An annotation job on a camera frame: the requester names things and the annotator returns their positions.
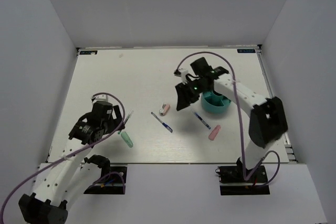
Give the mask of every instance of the green marker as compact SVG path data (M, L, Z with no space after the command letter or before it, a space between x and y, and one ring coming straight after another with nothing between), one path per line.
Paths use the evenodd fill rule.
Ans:
M131 138L128 136L126 131L121 133L121 138L124 139L125 143L127 143L129 148L133 147L133 142L132 142Z

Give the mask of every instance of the white enclosure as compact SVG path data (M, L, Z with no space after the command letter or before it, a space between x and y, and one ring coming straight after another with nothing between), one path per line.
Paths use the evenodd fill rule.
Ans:
M51 0L76 47L262 44L286 0Z
M81 195L66 223L108 223L111 220L128 224L307 224L326 221L306 165L282 165L279 177L270 187L271 195L240 197L220 195L218 177L214 173L216 167L215 164L128 165L125 195ZM266 165L270 174L275 169L276 165ZM43 172L36 178L35 186L46 174Z

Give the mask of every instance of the blue pen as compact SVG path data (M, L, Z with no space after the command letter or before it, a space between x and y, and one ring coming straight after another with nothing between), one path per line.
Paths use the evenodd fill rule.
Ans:
M201 116L199 114L197 114L197 112L193 111L194 115L209 129L211 130L211 127L210 125L208 125L204 120L203 118L201 118Z
M172 128L170 128L167 124L165 124L164 122L161 121L160 118L158 118L157 115L155 115L153 112L151 112L151 114L153 115L153 117L155 117L167 130L169 130L170 133L173 133Z

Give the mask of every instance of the teal bowl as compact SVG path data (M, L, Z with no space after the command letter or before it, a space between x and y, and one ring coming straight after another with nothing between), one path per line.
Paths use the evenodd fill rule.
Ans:
M231 100L214 91L204 92L201 96L202 108L212 114L224 113L229 107Z

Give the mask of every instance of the white wall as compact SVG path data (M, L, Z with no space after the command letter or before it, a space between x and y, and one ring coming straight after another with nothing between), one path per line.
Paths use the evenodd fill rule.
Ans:
M76 47L261 44L286 0L51 0Z
M47 158L76 62L49 0L0 0L0 202ZM22 223L18 199L5 223Z
M336 0L287 0L263 46L289 137L336 223Z

